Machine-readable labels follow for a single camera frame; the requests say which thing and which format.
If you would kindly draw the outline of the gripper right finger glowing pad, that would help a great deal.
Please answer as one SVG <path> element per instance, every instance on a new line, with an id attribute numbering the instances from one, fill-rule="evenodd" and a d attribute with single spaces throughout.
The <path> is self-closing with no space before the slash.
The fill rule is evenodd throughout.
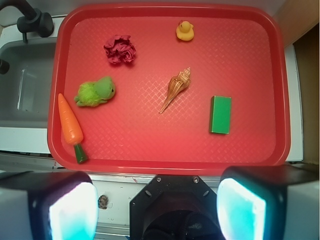
<path id="1" fill-rule="evenodd" d="M 319 171 L 232 166 L 221 175 L 217 217 L 227 240 L 318 240 Z"/>

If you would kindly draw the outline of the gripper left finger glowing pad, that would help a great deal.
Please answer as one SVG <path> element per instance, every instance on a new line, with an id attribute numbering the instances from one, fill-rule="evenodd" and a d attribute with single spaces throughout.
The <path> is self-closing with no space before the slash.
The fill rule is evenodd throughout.
<path id="1" fill-rule="evenodd" d="M 0 173 L 2 240 L 92 240 L 98 192 L 88 174 Z"/>

